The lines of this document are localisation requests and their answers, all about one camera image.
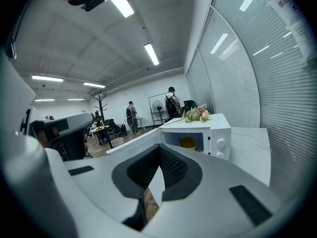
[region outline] black slot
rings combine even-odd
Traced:
[[[85,172],[88,172],[91,170],[94,170],[94,168],[91,166],[85,166],[85,167],[81,167],[81,168],[77,168],[77,169],[68,170],[68,172],[71,176],[75,176],[75,175],[79,175],[79,174],[82,174],[82,173],[85,173]]]
[[[232,187],[229,190],[255,226],[260,225],[272,216],[243,185]]]

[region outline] person in gray clothes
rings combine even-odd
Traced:
[[[132,101],[129,102],[128,109],[131,111],[131,117],[133,119],[133,125],[131,126],[132,134],[139,135],[140,133],[139,133],[139,129],[138,129],[138,120],[136,118],[137,111],[136,111],[135,107],[133,106]]]

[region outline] flower bouquet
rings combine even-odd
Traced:
[[[189,111],[183,113],[183,118],[185,122],[191,121],[202,121],[206,122],[207,120],[211,120],[211,116],[209,116],[208,110],[206,110],[206,103],[198,106],[197,108],[191,108]]]

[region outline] floor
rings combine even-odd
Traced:
[[[149,131],[153,130],[153,127],[147,127],[145,128],[145,130],[143,130],[142,128],[139,128],[139,135],[131,135],[129,131],[127,131],[127,134],[125,135],[121,135],[120,137],[123,137],[124,139],[124,143],[137,138],[145,133],[148,133]],[[89,153],[94,157],[101,157],[101,156],[106,156],[106,151],[110,150],[110,145],[108,143],[102,143],[102,145],[99,145],[98,139],[97,139],[97,135],[96,133],[94,133],[94,137],[92,136],[87,138],[87,143],[88,143],[88,151]],[[115,139],[114,135],[110,135],[110,140]]]

